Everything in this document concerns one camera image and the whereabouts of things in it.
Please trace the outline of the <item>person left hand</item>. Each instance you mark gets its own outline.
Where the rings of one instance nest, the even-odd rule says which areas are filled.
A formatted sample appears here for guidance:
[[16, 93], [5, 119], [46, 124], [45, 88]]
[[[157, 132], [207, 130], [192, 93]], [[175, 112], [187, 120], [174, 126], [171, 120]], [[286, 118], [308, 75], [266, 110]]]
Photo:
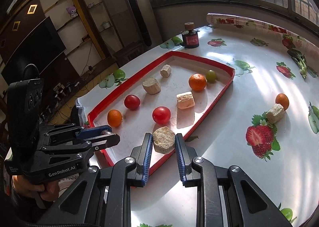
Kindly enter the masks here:
[[12, 186], [18, 194], [25, 197], [33, 197], [33, 192], [39, 192], [41, 198], [48, 202], [57, 200], [59, 195], [58, 181], [33, 185], [23, 175], [14, 175], [12, 176]]

